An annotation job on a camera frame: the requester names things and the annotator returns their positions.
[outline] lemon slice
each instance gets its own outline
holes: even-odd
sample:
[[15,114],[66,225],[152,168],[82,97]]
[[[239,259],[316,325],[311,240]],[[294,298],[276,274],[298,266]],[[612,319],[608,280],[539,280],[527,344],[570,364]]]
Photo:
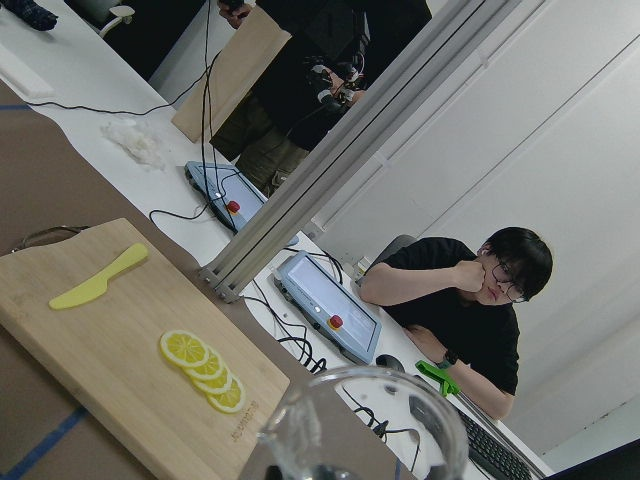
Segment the lemon slice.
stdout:
[[209,359],[207,363],[196,368],[185,368],[184,373],[189,375],[195,380],[215,380],[222,372],[224,372],[226,366],[224,360],[218,352],[216,352],[210,345],[207,345],[209,350]]
[[174,365],[197,368],[209,360],[207,344],[185,330],[169,330],[160,337],[162,354]]
[[245,402],[244,385],[235,375],[229,375],[231,385],[224,393],[207,395],[207,400],[216,409],[224,413],[236,413],[242,410]]
[[229,390],[233,375],[227,367],[223,367],[222,374],[213,380],[196,380],[192,378],[193,384],[208,395],[218,395]]

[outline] hand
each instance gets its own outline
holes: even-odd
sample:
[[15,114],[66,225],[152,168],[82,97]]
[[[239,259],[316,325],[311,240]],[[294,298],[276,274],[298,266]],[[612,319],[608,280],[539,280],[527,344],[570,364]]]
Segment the hand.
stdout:
[[226,19],[227,22],[229,22],[229,25],[237,30],[238,27],[242,24],[245,17],[249,15],[249,12],[253,7],[247,3],[243,3],[235,11],[232,12],[229,9],[229,5],[222,1],[218,1],[218,8],[220,9],[218,14],[222,18]]
[[432,362],[441,362],[447,349],[436,336],[420,325],[409,325],[404,329],[404,333],[409,339],[424,353]]
[[465,292],[478,292],[484,283],[484,268],[480,262],[461,260],[453,267],[454,286]]

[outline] keyboard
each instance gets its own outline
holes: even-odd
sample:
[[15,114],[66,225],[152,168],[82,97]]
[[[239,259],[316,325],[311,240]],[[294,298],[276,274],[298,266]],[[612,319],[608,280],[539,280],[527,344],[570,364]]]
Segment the keyboard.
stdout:
[[469,458],[496,480],[531,480],[527,465],[484,428],[458,410],[469,438]]

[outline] olive pants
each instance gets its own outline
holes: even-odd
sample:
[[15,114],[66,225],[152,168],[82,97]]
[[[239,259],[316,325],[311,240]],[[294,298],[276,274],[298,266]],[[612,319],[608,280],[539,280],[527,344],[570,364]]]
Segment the olive pants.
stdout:
[[258,190],[272,195],[309,154],[292,143],[249,93],[210,140]]

